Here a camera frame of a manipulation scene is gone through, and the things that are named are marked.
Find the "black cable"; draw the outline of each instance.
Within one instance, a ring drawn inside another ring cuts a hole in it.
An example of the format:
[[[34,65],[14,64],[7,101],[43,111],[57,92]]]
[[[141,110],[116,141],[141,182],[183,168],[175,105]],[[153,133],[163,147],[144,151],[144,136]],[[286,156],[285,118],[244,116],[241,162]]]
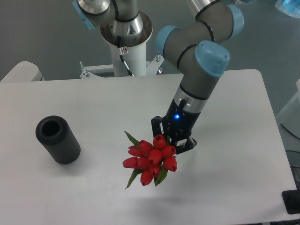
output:
[[[117,36],[117,47],[121,48],[121,37],[120,36]],[[126,67],[128,75],[133,76],[133,73],[131,72],[131,70],[129,69],[127,63],[125,62],[123,55],[120,55],[120,59],[124,63],[124,66]]]
[[[288,132],[290,135],[292,135],[294,138],[300,140],[300,137],[297,137],[296,135],[294,135],[291,131],[289,131],[282,123],[280,124],[284,130],[286,130],[286,132]]]
[[[296,152],[296,153],[300,153],[299,151],[294,151],[294,150],[285,150],[286,152]]]

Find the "green leaf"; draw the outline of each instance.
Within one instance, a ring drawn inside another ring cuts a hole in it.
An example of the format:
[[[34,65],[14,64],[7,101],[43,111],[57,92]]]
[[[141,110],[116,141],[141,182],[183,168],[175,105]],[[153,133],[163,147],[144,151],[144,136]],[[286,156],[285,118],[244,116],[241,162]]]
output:
[[[134,170],[132,171],[132,174],[131,174],[131,176],[130,176],[130,178],[129,178],[129,180],[128,180],[128,184],[127,184],[127,186],[126,186],[125,189],[129,188],[130,185],[131,185],[131,183],[132,183],[132,182],[134,181],[134,179],[136,178],[136,176],[139,175],[139,174],[141,174],[142,172],[143,172],[142,170],[134,169]]]
[[[137,148],[139,149],[139,141],[137,139],[135,139],[133,136],[131,136],[130,133],[124,131],[125,134],[127,135],[128,139],[132,142],[132,144]]]
[[[167,138],[165,139],[165,142],[167,143],[167,145],[170,145],[170,136],[167,136]]]
[[[185,146],[185,142],[181,143],[180,145],[178,145],[178,147],[182,147],[182,146]]]
[[[161,171],[157,177],[154,178],[155,186],[159,185],[167,177],[168,170],[164,167],[161,168]]]
[[[167,177],[167,175],[168,175],[168,170],[165,169],[164,175],[163,175],[163,177],[161,178],[160,183],[164,181],[164,179]]]

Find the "gray floor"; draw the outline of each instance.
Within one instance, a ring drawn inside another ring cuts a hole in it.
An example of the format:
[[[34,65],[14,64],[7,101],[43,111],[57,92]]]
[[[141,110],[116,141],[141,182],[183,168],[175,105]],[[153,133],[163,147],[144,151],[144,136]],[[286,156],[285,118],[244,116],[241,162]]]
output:
[[[262,73],[277,114],[296,92],[295,82],[300,79],[300,19],[280,13],[275,2],[260,0],[239,5],[245,17],[244,30],[223,46],[231,53],[229,70],[255,68]],[[0,80],[24,60],[36,64],[46,80],[77,79],[80,60],[86,66],[111,63],[109,48],[99,30],[87,31],[71,3],[72,0],[1,0]],[[154,27],[147,43],[147,60],[157,54],[153,46],[162,27],[173,24],[184,28],[194,23],[183,0],[144,0],[139,4]],[[167,62],[163,68],[165,73],[178,72]],[[300,136],[295,119],[292,117],[288,126]],[[299,140],[280,132],[286,149],[300,150]],[[291,158],[293,164],[300,164],[297,154]]]

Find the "light blue joint cap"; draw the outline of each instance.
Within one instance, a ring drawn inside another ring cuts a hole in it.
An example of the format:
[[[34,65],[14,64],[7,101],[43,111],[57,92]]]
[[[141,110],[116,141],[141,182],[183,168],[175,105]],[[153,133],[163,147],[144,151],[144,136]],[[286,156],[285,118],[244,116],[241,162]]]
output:
[[[240,33],[244,27],[244,16],[242,11],[235,5],[228,5],[227,7],[230,8],[233,15],[233,31],[231,37],[234,37]]]
[[[167,41],[169,34],[176,28],[177,27],[173,25],[168,25],[161,29],[157,34],[155,45],[160,55],[164,56],[165,42]]]
[[[76,0],[72,2],[72,5],[73,5],[74,9],[76,10],[76,13],[78,14],[81,22],[84,24],[85,28],[88,30],[94,29],[95,27],[93,26],[93,24],[90,23],[88,18],[86,18],[85,14],[83,14],[83,12],[79,8]]]
[[[202,41],[195,49],[196,60],[209,75],[220,78],[230,60],[230,53],[212,41]]]

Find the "robotic arm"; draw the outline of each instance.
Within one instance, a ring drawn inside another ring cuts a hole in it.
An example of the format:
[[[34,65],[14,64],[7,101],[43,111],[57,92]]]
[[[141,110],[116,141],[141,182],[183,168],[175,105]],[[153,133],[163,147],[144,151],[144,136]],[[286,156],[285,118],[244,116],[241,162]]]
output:
[[[146,75],[146,42],[150,18],[138,10],[138,0],[75,0],[73,7],[88,29],[100,27],[109,44],[115,76]]]
[[[184,30],[166,26],[156,39],[158,51],[184,77],[166,116],[151,120],[153,135],[164,132],[177,154],[196,146],[196,140],[191,137],[192,128],[229,63],[229,52],[216,42],[233,37],[244,24],[242,12],[235,5],[227,7],[219,0],[186,2],[196,23]],[[177,146],[185,139],[184,145]]]
[[[196,22],[183,30],[166,26],[156,39],[159,53],[184,76],[166,115],[151,120],[153,135],[169,136],[177,154],[196,146],[192,128],[229,63],[229,52],[217,43],[235,36],[244,25],[243,14],[235,5],[225,6],[220,0],[186,3]],[[73,6],[88,28],[101,26],[111,46],[116,76],[124,74],[125,68],[128,74],[143,73],[146,51],[141,47],[145,48],[152,34],[152,24],[138,11],[137,0],[77,0]],[[125,54],[131,47],[135,57],[127,58],[126,63]],[[186,140],[184,145],[178,146],[182,140]]]

